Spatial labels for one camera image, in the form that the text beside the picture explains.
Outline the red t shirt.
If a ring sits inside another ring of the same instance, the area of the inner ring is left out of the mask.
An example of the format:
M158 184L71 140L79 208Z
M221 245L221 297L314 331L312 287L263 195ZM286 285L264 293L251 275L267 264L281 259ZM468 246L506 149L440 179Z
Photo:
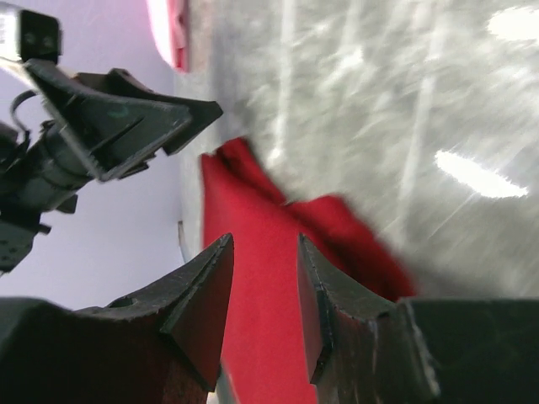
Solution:
M337 196L291 203L255 159L230 140L200 159L203 239L234 241L221 359L241 403L313 403L307 380L296 252L300 234L351 278L396 300L414 294L403 266Z

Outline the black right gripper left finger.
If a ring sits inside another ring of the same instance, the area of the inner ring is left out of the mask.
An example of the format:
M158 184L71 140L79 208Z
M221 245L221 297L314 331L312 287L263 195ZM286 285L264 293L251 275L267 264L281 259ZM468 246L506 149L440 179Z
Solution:
M104 307L1 301L4 403L203 403L216 389L234 241Z

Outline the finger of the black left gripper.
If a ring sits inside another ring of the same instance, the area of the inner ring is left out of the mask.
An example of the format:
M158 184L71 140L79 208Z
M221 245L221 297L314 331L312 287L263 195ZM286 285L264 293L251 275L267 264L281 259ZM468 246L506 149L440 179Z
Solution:
M191 121L178 135L174 135L170 141L164 144L163 150L167 155L180 152L197 135L223 115L223 111L216 101L180 98L156 93L135 79L125 69L113 68L107 73L79 72L75 78L81 84L103 93L179 104L187 107L191 115Z

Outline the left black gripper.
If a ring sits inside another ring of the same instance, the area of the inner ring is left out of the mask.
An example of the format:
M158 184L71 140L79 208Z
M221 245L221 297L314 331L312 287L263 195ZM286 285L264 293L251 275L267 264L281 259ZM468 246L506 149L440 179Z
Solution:
M88 173L101 182L145 162L191 121L187 107L103 93L50 61L24 70L40 91L48 121L40 139L1 174L1 272L14 270L51 226L43 214L73 214Z

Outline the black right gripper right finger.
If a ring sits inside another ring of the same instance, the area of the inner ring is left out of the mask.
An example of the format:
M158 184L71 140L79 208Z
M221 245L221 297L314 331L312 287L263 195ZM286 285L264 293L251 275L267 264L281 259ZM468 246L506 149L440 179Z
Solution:
M320 403L535 403L535 299L389 301L299 236L307 377Z

